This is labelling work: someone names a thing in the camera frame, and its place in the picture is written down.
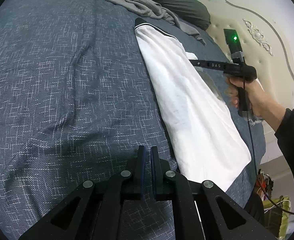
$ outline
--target cream tufted headboard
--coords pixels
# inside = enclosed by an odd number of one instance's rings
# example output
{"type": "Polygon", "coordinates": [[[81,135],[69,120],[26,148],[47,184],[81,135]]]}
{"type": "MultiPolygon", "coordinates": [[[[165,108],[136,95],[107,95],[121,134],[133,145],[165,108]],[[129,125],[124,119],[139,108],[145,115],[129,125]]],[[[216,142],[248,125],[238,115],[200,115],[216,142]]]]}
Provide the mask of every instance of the cream tufted headboard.
{"type": "MultiPolygon", "coordinates": [[[[284,107],[293,107],[294,59],[284,34],[267,15],[250,5],[230,0],[198,0],[208,9],[211,25],[207,33],[230,60],[223,29],[237,31],[245,61],[257,70],[264,90],[284,107]]],[[[275,139],[274,132],[263,123],[266,142],[275,139]]]]}

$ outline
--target gray pillow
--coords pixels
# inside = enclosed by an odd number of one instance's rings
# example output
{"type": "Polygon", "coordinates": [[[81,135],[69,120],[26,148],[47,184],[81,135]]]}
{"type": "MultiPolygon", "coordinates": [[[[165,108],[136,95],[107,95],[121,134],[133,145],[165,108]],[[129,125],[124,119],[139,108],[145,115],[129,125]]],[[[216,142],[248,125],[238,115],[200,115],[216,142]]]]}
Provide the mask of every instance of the gray pillow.
{"type": "Polygon", "coordinates": [[[210,14],[207,8],[197,0],[157,0],[181,19],[190,22],[203,30],[210,25],[210,14]]]}

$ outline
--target silver screw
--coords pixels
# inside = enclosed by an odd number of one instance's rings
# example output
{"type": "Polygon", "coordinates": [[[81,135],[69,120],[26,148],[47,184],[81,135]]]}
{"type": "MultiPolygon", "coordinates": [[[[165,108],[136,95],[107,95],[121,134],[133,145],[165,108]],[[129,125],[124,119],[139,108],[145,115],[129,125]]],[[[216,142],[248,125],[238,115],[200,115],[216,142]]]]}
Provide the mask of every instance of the silver screw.
{"type": "Polygon", "coordinates": [[[86,180],[83,183],[84,187],[91,187],[93,185],[93,182],[91,180],[86,180]]]}
{"type": "Polygon", "coordinates": [[[167,171],[166,172],[167,177],[174,177],[176,175],[176,173],[174,171],[167,171]]]}
{"type": "Polygon", "coordinates": [[[121,176],[123,176],[123,177],[128,177],[128,176],[130,176],[130,174],[131,174],[131,172],[127,171],[127,170],[124,170],[121,172],[121,176]]]}
{"type": "Polygon", "coordinates": [[[213,182],[211,180],[206,180],[203,185],[207,188],[213,187],[213,182]]]}

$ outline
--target white garment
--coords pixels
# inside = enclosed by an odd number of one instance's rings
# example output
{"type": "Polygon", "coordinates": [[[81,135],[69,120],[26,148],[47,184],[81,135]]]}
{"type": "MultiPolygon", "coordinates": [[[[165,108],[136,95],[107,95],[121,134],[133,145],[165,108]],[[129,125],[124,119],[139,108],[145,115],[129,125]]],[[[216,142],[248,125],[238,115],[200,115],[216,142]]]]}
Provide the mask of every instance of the white garment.
{"type": "Polygon", "coordinates": [[[212,180],[226,191],[251,161],[228,107],[174,36],[137,21],[135,34],[181,173],[199,183],[212,180]]]}

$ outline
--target person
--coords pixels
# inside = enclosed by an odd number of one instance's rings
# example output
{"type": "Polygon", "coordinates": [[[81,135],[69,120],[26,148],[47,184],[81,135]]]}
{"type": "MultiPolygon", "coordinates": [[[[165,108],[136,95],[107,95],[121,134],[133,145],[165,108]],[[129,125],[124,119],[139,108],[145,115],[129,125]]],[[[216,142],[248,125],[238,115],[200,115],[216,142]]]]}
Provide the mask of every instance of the person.
{"type": "MultiPolygon", "coordinates": [[[[237,87],[243,88],[243,79],[230,76],[226,82],[229,84],[227,93],[231,96],[231,102],[238,107],[237,87]]],[[[278,104],[267,93],[264,92],[260,84],[254,80],[245,83],[245,90],[248,92],[253,113],[265,119],[265,121],[275,131],[278,145],[283,153],[294,177],[294,109],[285,109],[278,104]]],[[[294,240],[294,232],[289,240],[294,240]]]]}

